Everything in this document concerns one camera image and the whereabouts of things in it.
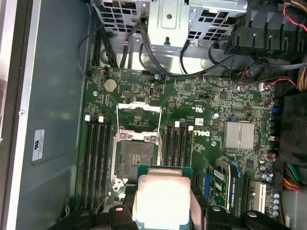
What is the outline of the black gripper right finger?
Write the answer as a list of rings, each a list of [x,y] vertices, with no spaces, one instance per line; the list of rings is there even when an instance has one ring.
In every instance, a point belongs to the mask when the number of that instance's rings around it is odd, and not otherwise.
[[[210,206],[202,191],[191,190],[191,219],[197,230],[288,230],[265,214],[250,210],[236,217],[218,205]]]

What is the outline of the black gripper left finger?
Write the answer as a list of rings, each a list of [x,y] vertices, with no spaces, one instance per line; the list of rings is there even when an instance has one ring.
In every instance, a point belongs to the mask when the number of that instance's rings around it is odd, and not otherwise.
[[[51,230],[137,230],[127,206],[115,205],[108,212],[95,214],[92,210],[79,210],[50,227]]]

